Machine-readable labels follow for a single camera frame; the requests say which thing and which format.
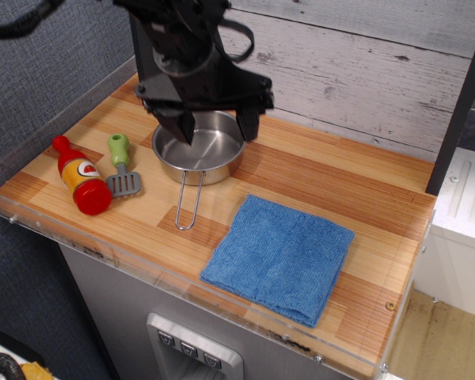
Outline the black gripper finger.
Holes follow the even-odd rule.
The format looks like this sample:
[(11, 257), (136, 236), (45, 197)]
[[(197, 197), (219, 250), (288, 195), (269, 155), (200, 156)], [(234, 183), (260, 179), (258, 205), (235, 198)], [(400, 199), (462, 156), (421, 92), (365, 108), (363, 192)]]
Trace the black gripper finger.
[(191, 112), (185, 109), (157, 109), (154, 115), (177, 141), (192, 144), (194, 117)]
[(260, 115), (255, 108), (237, 110), (236, 119), (245, 141), (253, 141), (257, 138)]

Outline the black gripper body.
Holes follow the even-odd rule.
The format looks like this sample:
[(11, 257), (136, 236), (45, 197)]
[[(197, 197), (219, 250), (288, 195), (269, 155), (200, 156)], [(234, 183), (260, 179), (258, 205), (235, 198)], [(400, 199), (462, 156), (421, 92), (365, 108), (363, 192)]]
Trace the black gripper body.
[(190, 111), (274, 108), (272, 80), (241, 69), (220, 43), (153, 44), (135, 94), (149, 108), (180, 105)]

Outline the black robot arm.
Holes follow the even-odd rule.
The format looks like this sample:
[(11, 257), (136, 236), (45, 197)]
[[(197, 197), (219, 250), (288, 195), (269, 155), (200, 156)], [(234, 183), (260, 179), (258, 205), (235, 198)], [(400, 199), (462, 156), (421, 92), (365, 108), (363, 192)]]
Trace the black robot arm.
[(274, 107), (272, 80), (243, 70), (255, 48), (247, 26), (225, 18), (228, 1), (116, 1), (143, 30), (153, 70), (135, 94), (181, 143), (192, 143), (195, 114), (233, 110), (242, 138), (254, 140)]

